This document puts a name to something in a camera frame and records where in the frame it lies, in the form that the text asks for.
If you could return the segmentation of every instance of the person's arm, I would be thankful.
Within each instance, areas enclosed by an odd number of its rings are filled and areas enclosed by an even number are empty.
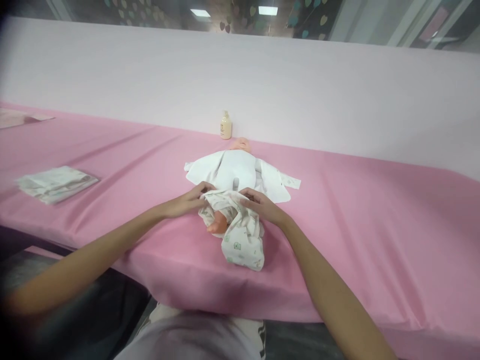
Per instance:
[[[157,205],[72,252],[6,297],[7,311],[36,323],[80,294],[163,219],[177,218],[207,205],[199,197],[214,186],[202,182],[191,191]]]
[[[396,360],[360,301],[299,226],[264,194],[246,188],[242,205],[277,225],[298,260],[313,305],[348,360]]]

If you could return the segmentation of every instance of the doll foot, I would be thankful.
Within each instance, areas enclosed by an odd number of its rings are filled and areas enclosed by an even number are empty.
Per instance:
[[[206,230],[210,234],[224,234],[227,231],[228,224],[222,222],[214,222]]]

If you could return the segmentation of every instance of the human hand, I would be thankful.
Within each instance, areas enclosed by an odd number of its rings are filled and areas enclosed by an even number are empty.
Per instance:
[[[198,210],[207,206],[209,204],[208,201],[205,199],[200,200],[199,197],[210,190],[215,190],[215,186],[206,181],[202,181],[189,192],[161,203],[153,209],[156,210],[160,219],[178,218],[190,211]]]
[[[244,207],[252,209],[262,219],[265,219],[277,226],[280,226],[289,216],[285,211],[273,203],[265,194],[255,191],[249,187],[240,191],[240,194],[247,197],[249,200],[241,199],[240,204]]]

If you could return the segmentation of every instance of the pink paper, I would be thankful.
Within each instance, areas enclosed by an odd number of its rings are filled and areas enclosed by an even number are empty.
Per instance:
[[[193,186],[185,162],[219,136],[52,111],[57,120],[0,131],[0,224],[79,248]],[[480,354],[480,183],[431,167],[251,142],[252,154],[301,179],[280,204],[404,359]],[[63,165],[101,179],[57,205],[14,180]],[[287,240],[265,224],[265,265],[227,263],[197,214],[152,229],[115,269],[173,307],[317,322]]]

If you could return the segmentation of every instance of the doll head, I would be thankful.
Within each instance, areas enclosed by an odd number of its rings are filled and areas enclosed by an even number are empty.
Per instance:
[[[252,152],[252,148],[250,147],[250,142],[244,137],[239,137],[237,140],[235,140],[233,144],[230,146],[229,150],[244,150],[247,153]]]

